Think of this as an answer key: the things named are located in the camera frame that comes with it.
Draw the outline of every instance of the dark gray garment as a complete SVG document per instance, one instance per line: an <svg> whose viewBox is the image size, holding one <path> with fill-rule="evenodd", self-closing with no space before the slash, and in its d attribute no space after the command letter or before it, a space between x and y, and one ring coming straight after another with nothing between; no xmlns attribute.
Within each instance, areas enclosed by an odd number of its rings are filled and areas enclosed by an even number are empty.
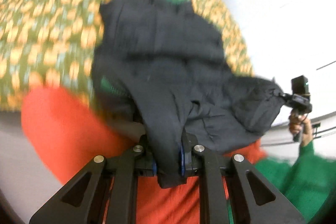
<svg viewBox="0 0 336 224"><path fill-rule="evenodd" d="M180 184L183 128L222 154L260 138L284 104L272 81L231 72L221 34L191 2L113 0L100 13L95 93L112 112L141 115L161 187Z"/></svg>

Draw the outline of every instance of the green sleeve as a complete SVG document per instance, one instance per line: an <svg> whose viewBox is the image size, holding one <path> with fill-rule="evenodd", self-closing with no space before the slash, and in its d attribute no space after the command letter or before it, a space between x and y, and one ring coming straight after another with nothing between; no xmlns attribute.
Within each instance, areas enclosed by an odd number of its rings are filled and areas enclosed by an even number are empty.
<svg viewBox="0 0 336 224"><path fill-rule="evenodd" d="M314 155L313 141L310 141L306 146L300 146L299 157L303 155Z"/></svg>
<svg viewBox="0 0 336 224"><path fill-rule="evenodd" d="M258 161L254 167L276 188L280 188L291 166L288 161L272 157Z"/></svg>

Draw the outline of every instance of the white wall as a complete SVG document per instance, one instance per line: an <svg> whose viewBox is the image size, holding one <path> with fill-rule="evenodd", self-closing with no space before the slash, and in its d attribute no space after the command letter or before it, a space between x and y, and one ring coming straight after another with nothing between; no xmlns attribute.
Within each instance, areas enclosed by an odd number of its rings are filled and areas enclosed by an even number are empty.
<svg viewBox="0 0 336 224"><path fill-rule="evenodd" d="M315 123L321 123L318 128L318 132L326 130L336 126L336 113L326 119L318 119ZM269 155L276 156L278 158L289 159L294 162L298 157L299 144L293 143L290 145L277 145L268 146L274 143L291 142L292 135L289 133L286 126L272 128L268 133L266 133L262 139L261 144L263 149L265 149ZM315 153L321 155L325 158L335 158L336 159L336 134L329 135L323 138L315 139L314 141Z"/></svg>
<svg viewBox="0 0 336 224"><path fill-rule="evenodd" d="M29 223L60 187L24 136L21 114L0 112L0 189L17 216Z"/></svg>
<svg viewBox="0 0 336 224"><path fill-rule="evenodd" d="M223 0L239 23L257 75L275 77L285 92L290 80L309 79L313 112L319 117L336 111L336 0ZM287 120L283 108L276 124Z"/></svg>

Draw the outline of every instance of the black cable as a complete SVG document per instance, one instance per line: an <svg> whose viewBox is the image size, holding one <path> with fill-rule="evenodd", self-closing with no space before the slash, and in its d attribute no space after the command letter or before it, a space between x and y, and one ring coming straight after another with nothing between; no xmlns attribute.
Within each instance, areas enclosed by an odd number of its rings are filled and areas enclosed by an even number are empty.
<svg viewBox="0 0 336 224"><path fill-rule="evenodd" d="M319 67L319 68L317 68L316 70L320 70L320 69L323 69L323 68L325 68L325 67L327 67L327 66L329 66L329 65L331 65L331 64L334 64L336 62L336 60L335 61L333 61L333 62L330 62L329 64L327 64L327 65L324 65L324 66L322 66L322 67Z"/></svg>
<svg viewBox="0 0 336 224"><path fill-rule="evenodd" d="M319 129L318 127L315 129L315 137L317 136L318 133L320 133L318 132L318 129Z"/></svg>
<svg viewBox="0 0 336 224"><path fill-rule="evenodd" d="M308 115L309 113L307 113L306 117L302 120L302 122L304 122L307 119Z"/></svg>
<svg viewBox="0 0 336 224"><path fill-rule="evenodd" d="M331 127L331 128L322 130L320 132L317 132L316 134L320 134L320 133L323 133L323 132L326 132L326 131L330 131L330 130L335 129L335 128L336 127ZM313 138L313 140L319 139L319 138L323 138L323 137L327 137L327 136L333 135L335 133L336 133L336 131L333 131L333 132L330 132L330 133L327 133L327 134L324 134L324 135L319 135L319 136L315 135L315 137ZM276 145L291 145L293 143L296 143L296 142L289 141L289 142L281 142L281 143L268 143L268 144L261 145L261 147L276 146Z"/></svg>

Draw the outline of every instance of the green fabric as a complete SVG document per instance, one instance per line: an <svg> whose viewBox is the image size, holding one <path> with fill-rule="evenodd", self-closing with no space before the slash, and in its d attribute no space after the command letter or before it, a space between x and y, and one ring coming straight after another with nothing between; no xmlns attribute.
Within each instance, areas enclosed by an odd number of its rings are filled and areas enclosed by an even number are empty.
<svg viewBox="0 0 336 224"><path fill-rule="evenodd" d="M255 167L302 213L307 222L321 208L336 180L336 161L315 155L313 142L300 147L293 166L286 161L267 158ZM230 205L228 211L230 223L233 223Z"/></svg>

